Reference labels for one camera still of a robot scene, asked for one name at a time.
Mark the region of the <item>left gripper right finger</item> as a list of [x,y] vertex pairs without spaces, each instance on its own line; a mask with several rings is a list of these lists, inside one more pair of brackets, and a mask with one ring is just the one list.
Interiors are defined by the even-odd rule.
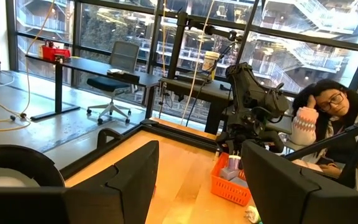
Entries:
[[242,166],[263,223],[358,223],[358,191],[242,143]]

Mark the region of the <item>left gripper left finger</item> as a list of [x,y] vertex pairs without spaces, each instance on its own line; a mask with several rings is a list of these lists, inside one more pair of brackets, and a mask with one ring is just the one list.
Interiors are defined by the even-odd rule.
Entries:
[[150,141],[71,187],[68,223],[145,223],[157,180],[159,142]]

